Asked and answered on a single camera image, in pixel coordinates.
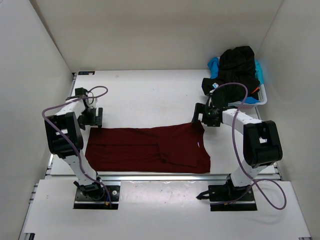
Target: sticker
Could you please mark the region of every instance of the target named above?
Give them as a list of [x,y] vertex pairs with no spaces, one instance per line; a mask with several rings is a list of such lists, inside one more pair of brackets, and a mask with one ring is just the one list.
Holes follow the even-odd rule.
[[214,84],[212,84],[212,86],[214,89],[216,89],[217,87],[219,87],[219,84],[215,82]]

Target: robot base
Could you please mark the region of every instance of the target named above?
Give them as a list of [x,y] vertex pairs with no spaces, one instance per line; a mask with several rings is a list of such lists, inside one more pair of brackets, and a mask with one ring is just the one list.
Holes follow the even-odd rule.
[[232,199],[237,199],[244,194],[244,191],[237,191],[232,193],[232,198],[230,193],[225,192],[222,194],[222,188],[224,185],[209,185],[209,199],[210,199],[210,211],[211,212],[229,212],[229,211],[257,211],[257,205],[255,201],[255,195],[252,190],[250,190],[246,195],[240,198],[235,203],[229,204],[219,204],[214,205],[214,203],[228,202]]
[[119,185],[107,185],[110,192],[112,209],[110,205],[106,205],[105,197],[101,200],[93,200],[89,196],[84,196],[83,193],[77,188],[74,197],[74,209],[100,209],[100,210],[117,210],[119,206],[120,186]]

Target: black mounting bracket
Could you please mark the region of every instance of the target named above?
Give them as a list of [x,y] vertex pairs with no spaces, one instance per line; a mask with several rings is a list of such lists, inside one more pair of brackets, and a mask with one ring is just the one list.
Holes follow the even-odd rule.
[[228,177],[224,185],[209,185],[208,191],[200,193],[196,198],[209,199],[211,212],[256,211],[255,195],[252,189],[248,191],[248,187],[234,187]]
[[119,207],[120,185],[106,185],[111,197],[112,208],[106,204],[107,194],[102,191],[97,198],[85,195],[78,187],[75,192],[74,209],[117,210]]

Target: blue clothing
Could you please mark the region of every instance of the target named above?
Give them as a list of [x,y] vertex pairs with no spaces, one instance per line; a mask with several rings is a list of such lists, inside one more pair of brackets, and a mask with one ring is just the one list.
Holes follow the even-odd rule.
[[259,80],[260,85],[264,84],[264,82],[265,82],[264,81],[264,75],[263,75],[260,63],[259,63],[259,61],[257,59],[254,59],[254,62],[255,62],[255,78]]
[[[264,75],[263,75],[259,61],[257,59],[254,59],[254,63],[255,63],[255,78],[259,80],[261,85],[264,83]],[[219,62],[219,58],[217,57],[212,58],[211,61],[208,62],[208,67],[211,72],[211,77],[210,77],[211,79],[215,79],[216,77],[218,77],[219,66],[220,66],[220,62]],[[253,98],[252,96],[248,96],[245,100],[245,103],[256,104],[256,103],[260,103],[260,101]]]
[[215,79],[216,77],[218,77],[218,72],[219,72],[219,58],[214,57],[211,59],[210,62],[208,62],[208,67],[210,69],[211,72],[211,79]]

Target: white enclosure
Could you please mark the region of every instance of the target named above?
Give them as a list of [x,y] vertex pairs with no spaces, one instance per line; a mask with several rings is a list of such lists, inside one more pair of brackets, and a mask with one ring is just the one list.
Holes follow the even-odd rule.
[[[42,179],[23,230],[37,232],[35,240],[88,239],[95,231],[101,239],[104,230],[120,226],[125,229],[119,239],[150,239],[157,233],[159,239],[229,240],[242,236],[246,240],[298,240],[311,235],[320,240],[319,42],[319,0],[0,0],[0,239],[18,239],[34,184]],[[138,100],[137,92],[129,95],[134,98],[128,104],[135,116],[132,121],[123,119],[115,106],[121,83],[129,82],[124,89],[128,93],[135,83],[150,88],[157,77],[149,79],[148,71],[122,71],[127,74],[122,78],[117,71],[112,80],[110,76],[100,79],[99,84],[110,86],[109,101],[103,102],[104,127],[179,124],[188,121],[189,110],[192,117],[195,101],[202,100],[201,81],[209,75],[208,61],[226,49],[243,45],[252,47],[262,66],[268,102],[259,110],[263,120],[276,122],[283,148],[279,167],[285,181],[279,182],[288,196],[284,211],[271,209],[257,191],[259,211],[212,215],[202,201],[175,195],[193,196],[204,191],[208,185],[204,181],[137,183],[122,178],[122,208],[118,211],[75,212],[71,207],[74,176],[68,166],[55,160],[45,178],[50,152],[41,111],[64,102],[72,88],[71,72],[103,70],[108,75],[111,71],[106,70],[159,70],[159,79],[172,78],[170,86],[179,87],[177,81],[185,78],[193,88],[197,88],[199,78],[199,92],[183,86],[188,95],[184,98],[181,92],[175,95],[168,90],[167,98],[151,101],[154,109],[136,104],[145,101],[147,95]],[[164,70],[179,70],[181,75],[175,79],[172,71],[166,77]],[[137,72],[146,75],[137,76]],[[92,86],[92,81],[83,79],[78,78],[77,87]],[[174,118],[175,111],[183,114]],[[145,118],[139,121],[138,113]],[[166,113],[167,118],[159,120]],[[257,116],[254,109],[248,114]],[[221,127],[219,134],[218,130],[206,133],[207,143],[219,147],[216,156],[211,156],[211,168],[216,166],[211,174],[225,175],[234,169],[236,159],[229,145],[229,129]],[[227,163],[219,162],[223,157],[228,158]],[[109,180],[110,174],[114,175],[102,175]],[[278,169],[271,167],[265,175],[279,177]],[[168,192],[155,193],[164,185]],[[261,185],[276,204],[282,203],[273,185]],[[138,192],[141,189],[145,190],[142,195]],[[144,210],[143,205],[152,211]],[[92,220],[89,223],[83,221],[88,216]],[[193,218],[198,224],[196,230],[192,229]],[[174,225],[170,220],[180,222]],[[228,223],[233,224],[221,234]],[[132,236],[130,233],[137,229],[140,231]],[[119,237],[115,232],[110,236]]]
[[28,0],[0,0],[0,239],[16,240],[50,156],[41,111],[72,74]]
[[282,0],[31,0],[67,65],[79,70],[207,69],[258,51]]

